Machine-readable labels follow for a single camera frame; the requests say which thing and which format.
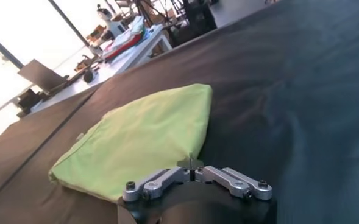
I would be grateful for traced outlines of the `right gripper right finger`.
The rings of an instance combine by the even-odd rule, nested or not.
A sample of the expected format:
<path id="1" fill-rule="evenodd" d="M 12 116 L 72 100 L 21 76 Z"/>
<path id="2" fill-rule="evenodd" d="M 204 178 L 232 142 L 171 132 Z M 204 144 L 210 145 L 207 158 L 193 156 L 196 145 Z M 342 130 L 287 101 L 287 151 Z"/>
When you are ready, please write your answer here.
<path id="1" fill-rule="evenodd" d="M 255 180 L 232 168 L 217 168 L 205 166 L 198 159 L 191 160 L 194 170 L 194 180 L 204 184 L 217 184 L 231 196 L 248 200 L 254 198 L 260 201 L 272 199 L 272 187 L 265 180 Z"/>

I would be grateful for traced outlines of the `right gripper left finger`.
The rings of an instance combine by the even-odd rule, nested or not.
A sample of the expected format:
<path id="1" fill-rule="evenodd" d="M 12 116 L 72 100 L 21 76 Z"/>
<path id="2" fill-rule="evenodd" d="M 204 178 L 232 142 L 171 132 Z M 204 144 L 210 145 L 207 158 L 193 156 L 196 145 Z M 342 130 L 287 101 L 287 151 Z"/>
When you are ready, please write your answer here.
<path id="1" fill-rule="evenodd" d="M 171 185 L 191 181 L 194 168 L 195 159 L 189 157 L 178 161 L 174 167 L 156 170 L 141 180 L 128 181 L 123 190 L 123 201 L 133 203 L 141 198 L 160 198 Z"/>

